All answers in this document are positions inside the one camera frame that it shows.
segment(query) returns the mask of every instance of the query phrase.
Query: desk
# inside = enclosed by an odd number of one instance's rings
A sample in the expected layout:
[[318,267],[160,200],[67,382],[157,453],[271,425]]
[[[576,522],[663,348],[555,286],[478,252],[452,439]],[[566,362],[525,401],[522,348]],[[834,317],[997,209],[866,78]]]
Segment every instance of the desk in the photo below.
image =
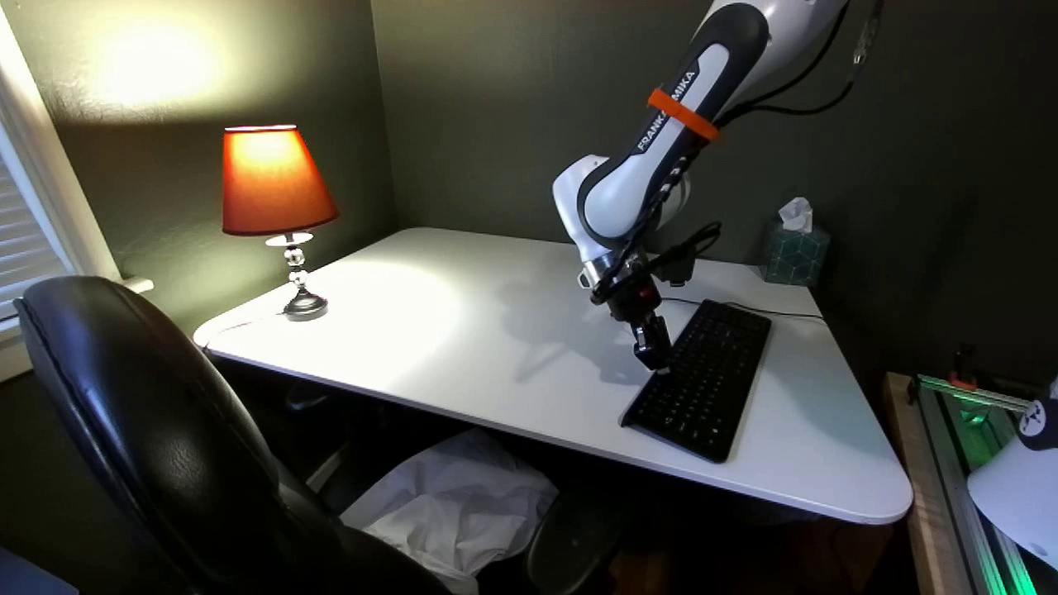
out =
[[[277,289],[202,325],[195,345],[829,520],[884,527],[910,511],[910,481],[810,291],[718,263],[664,291],[784,312],[718,467],[618,425],[647,371],[629,327],[593,309],[576,274],[571,246],[406,227],[312,274],[330,300],[323,317],[284,322],[290,289]],[[685,300],[663,306],[672,333],[696,312]]]

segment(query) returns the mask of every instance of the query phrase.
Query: orange band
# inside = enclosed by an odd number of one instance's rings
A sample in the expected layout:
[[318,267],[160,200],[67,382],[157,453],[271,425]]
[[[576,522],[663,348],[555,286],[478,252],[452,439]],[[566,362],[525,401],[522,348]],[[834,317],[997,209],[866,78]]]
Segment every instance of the orange band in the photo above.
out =
[[664,95],[663,91],[651,91],[647,105],[664,113],[669,121],[677,121],[681,127],[687,127],[705,141],[718,141],[720,138],[720,129],[713,124],[700,121],[685,103]]

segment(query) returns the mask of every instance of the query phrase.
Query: window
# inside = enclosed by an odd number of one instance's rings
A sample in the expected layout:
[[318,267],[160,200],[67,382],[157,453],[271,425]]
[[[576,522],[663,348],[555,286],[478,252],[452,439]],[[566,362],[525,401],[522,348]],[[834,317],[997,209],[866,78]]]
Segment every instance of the window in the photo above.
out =
[[119,267],[0,10],[0,382],[29,371],[14,298],[52,274]]

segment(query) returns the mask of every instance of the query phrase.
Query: lamp base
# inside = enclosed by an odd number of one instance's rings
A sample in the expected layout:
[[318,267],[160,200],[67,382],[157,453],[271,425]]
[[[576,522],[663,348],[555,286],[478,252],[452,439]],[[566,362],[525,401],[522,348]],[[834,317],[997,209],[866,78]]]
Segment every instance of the lamp base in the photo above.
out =
[[298,286],[298,295],[288,300],[284,314],[296,322],[316,322],[328,312],[328,300]]

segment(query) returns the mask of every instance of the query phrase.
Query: keyboard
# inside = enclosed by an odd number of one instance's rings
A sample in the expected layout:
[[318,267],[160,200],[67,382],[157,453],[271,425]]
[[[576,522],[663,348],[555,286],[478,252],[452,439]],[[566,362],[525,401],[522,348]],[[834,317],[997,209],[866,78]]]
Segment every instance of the keyboard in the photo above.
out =
[[724,464],[752,398],[770,322],[700,300],[672,348],[672,366],[651,375],[622,418],[711,464]]

